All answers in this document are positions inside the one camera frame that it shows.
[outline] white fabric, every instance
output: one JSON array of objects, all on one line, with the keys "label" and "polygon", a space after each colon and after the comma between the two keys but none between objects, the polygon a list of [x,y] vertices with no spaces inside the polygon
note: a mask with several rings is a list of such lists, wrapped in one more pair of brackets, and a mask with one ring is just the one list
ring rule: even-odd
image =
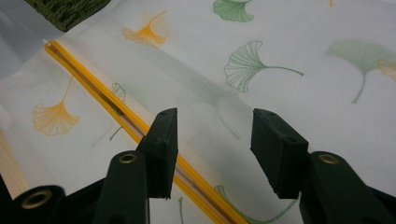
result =
[{"label": "white fabric", "polygon": [[[396,6],[374,0],[334,1],[333,7],[328,1],[253,0],[246,4],[246,12],[254,18],[239,22],[222,19],[214,13],[213,4],[213,0],[112,1],[59,41],[109,88],[119,83],[128,94],[125,104],[147,123],[156,113],[176,106],[180,154],[213,187],[223,186],[233,205],[254,218],[251,223],[270,222],[290,204],[275,196],[249,150],[255,107],[271,110],[286,120],[308,140],[311,152],[330,151],[342,156],[367,185],[395,196],[396,83],[378,68],[364,75],[350,57],[366,53],[368,59],[359,63],[362,69],[379,54],[373,56],[365,49],[381,46],[388,52],[383,53],[388,55],[384,60],[396,63],[392,58],[396,52],[392,23]],[[152,18],[163,11],[159,20],[167,39],[158,48],[123,35],[123,28],[138,31],[142,28],[140,18]],[[334,56],[334,43],[347,43],[348,49],[338,49],[335,54],[348,55],[349,60]],[[304,75],[266,68],[254,75],[247,89],[238,90],[227,82],[226,75],[231,71],[230,57],[243,47],[255,48],[267,66],[284,66]],[[53,75],[51,68],[59,75]],[[108,127],[114,130],[118,125],[105,112],[98,112],[104,110],[96,108],[99,105],[73,81],[69,94],[84,97],[75,101],[67,98],[67,106],[81,119],[84,115],[90,119],[76,125],[62,140],[49,140],[46,146],[49,138],[35,132],[31,124],[31,108],[38,99],[56,101],[61,97],[57,96],[62,94],[58,87],[42,86],[45,81],[52,83],[48,77],[57,76],[66,85],[69,75],[60,71],[62,68],[49,56],[38,53],[13,78],[0,80],[0,104],[13,116],[13,125],[4,133],[29,181],[38,185],[56,176],[57,183],[72,191],[81,187],[73,184],[76,178],[81,185],[89,184],[104,174],[99,170],[107,168],[105,160],[134,144],[123,133],[117,142],[106,139],[95,149],[86,149]],[[365,85],[353,102],[364,76]],[[44,98],[44,90],[60,93]],[[62,144],[64,150],[57,148],[60,141],[67,143]],[[45,150],[35,149],[42,145]],[[85,167],[82,173],[78,172],[81,166]],[[87,178],[92,172],[97,175]],[[183,210],[186,223],[189,218],[194,223],[206,223],[207,217],[174,189],[172,200],[151,204],[152,223],[182,221],[176,214],[181,197],[190,204]],[[161,219],[165,213],[173,214],[170,220]],[[279,222],[302,222],[298,206],[295,204]]]}]

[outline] green ginkgo leaf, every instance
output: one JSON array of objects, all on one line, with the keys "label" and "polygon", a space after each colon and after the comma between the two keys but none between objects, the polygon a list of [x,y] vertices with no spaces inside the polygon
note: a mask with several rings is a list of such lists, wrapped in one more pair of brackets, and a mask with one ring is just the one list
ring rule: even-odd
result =
[{"label": "green ginkgo leaf", "polygon": [[377,63],[380,60],[392,60],[396,54],[384,48],[381,45],[362,41],[359,39],[338,40],[333,42],[326,51],[327,55],[342,58],[355,65],[363,75],[361,88],[352,101],[353,104],[358,102],[359,97],[366,84],[367,74],[377,69]]},{"label": "green ginkgo leaf", "polygon": [[246,2],[235,2],[232,0],[216,0],[215,3],[213,3],[213,10],[226,21],[251,21],[254,17],[247,14],[245,11],[245,5],[250,1],[251,0]]},{"label": "green ginkgo leaf", "polygon": [[241,92],[248,91],[249,81],[261,70],[266,68],[280,68],[295,72],[299,75],[303,73],[279,66],[267,66],[260,60],[259,47],[262,45],[260,41],[251,41],[244,47],[234,52],[228,64],[224,67],[224,73],[230,86]]},{"label": "green ginkgo leaf", "polygon": [[219,112],[220,99],[232,95],[233,92],[225,91],[213,83],[201,79],[193,79],[187,83],[185,90],[178,98],[178,102],[183,105],[206,104],[212,106],[224,127],[235,138],[239,138],[239,135],[231,129]]},{"label": "green ginkgo leaf", "polygon": [[241,215],[249,224],[269,224],[272,222],[275,222],[277,220],[279,220],[281,217],[283,217],[296,203],[298,200],[292,200],[290,202],[290,204],[283,209],[283,211],[281,211],[279,214],[277,214],[276,216],[269,218],[267,220],[258,220],[255,219],[253,217],[250,217],[249,215],[245,214],[244,212],[242,212],[241,210],[239,210],[235,205],[233,205],[233,203],[231,202],[231,200],[227,197],[227,194],[225,192],[224,186],[222,185],[217,185],[215,186],[215,191],[225,200],[227,201],[227,203],[233,207],[236,212],[239,213],[239,215]]}]

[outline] fabric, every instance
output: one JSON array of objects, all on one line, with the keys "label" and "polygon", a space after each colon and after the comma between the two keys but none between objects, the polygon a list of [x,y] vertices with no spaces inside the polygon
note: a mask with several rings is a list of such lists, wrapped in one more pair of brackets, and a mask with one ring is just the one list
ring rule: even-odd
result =
[{"label": "fabric", "polygon": [[[58,41],[146,123],[176,106],[179,154],[247,222],[302,223],[297,202],[276,197],[249,150],[252,110],[277,113],[310,152],[340,155],[395,196],[395,12],[374,0],[120,0]],[[64,101],[78,122],[64,134],[38,132],[32,111],[59,102],[69,80],[37,53],[0,80],[0,118],[30,183],[71,192],[135,145],[123,130],[109,140],[117,123],[73,79]],[[175,186],[171,200],[152,201],[152,223],[210,222]]]}]

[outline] yellow rod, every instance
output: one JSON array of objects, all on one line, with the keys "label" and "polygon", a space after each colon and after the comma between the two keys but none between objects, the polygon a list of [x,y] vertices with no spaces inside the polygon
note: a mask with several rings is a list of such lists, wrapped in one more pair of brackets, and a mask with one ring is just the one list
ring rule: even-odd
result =
[{"label": "yellow rod", "polygon": [[[55,50],[58,50],[62,56],[61,58],[54,50],[50,47],[53,46]],[[88,69],[86,69],[79,61],[77,61],[60,43],[57,41],[50,41],[46,47],[46,51],[51,55],[56,61],[62,64],[80,83],[81,85],[106,109],[106,111],[125,129],[125,131],[131,135],[131,137],[136,141],[140,142],[140,137],[134,133],[132,129],[128,127],[127,124],[117,115],[114,109],[106,103],[106,101],[89,85],[87,84],[81,76],[88,79],[91,84],[99,90],[107,99],[109,99],[120,111],[122,111],[125,116],[127,116],[131,122],[133,122],[143,134],[147,134],[149,131],[149,126],[139,118],[129,107],[127,107],[119,98],[117,98],[102,82],[100,82]],[[195,183],[204,195],[212,202],[220,212],[231,220],[232,223],[247,223],[244,218],[232,208],[216,191],[180,156],[177,155],[177,164],[186,172],[193,183]],[[216,223],[223,223],[223,219],[219,218],[220,215],[214,216],[216,211],[209,206],[205,201],[203,201],[196,193],[191,194],[192,189],[190,189],[183,181],[176,177],[177,185],[182,186],[182,190],[186,195],[188,195],[191,200],[197,204],[212,220],[216,220]]]},{"label": "yellow rod", "polygon": [[174,176],[174,183],[214,222],[227,223],[219,216],[197,193],[195,193],[188,185],[186,185],[176,175]]}]

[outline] metal grommet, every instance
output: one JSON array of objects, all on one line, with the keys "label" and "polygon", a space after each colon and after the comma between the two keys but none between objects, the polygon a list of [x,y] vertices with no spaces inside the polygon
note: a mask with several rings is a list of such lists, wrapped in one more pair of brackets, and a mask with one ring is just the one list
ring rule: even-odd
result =
[{"label": "metal grommet", "polygon": [[119,158],[119,162],[120,163],[131,163],[131,162],[134,162],[134,161],[136,161],[137,160],[137,156],[136,155],[134,155],[134,154],[132,154],[132,153],[129,153],[129,154],[125,154],[125,155],[123,155],[123,156],[121,156],[120,158]]},{"label": "metal grommet", "polygon": [[329,164],[337,164],[338,162],[340,162],[337,158],[329,154],[320,154],[318,157],[321,161]]},{"label": "metal grommet", "polygon": [[29,197],[25,198],[22,201],[21,206],[24,209],[37,208],[37,207],[43,205],[44,203],[46,203],[47,201],[49,201],[51,197],[52,197],[52,192],[48,189],[43,189],[43,190],[37,191],[37,192],[29,195]]}]

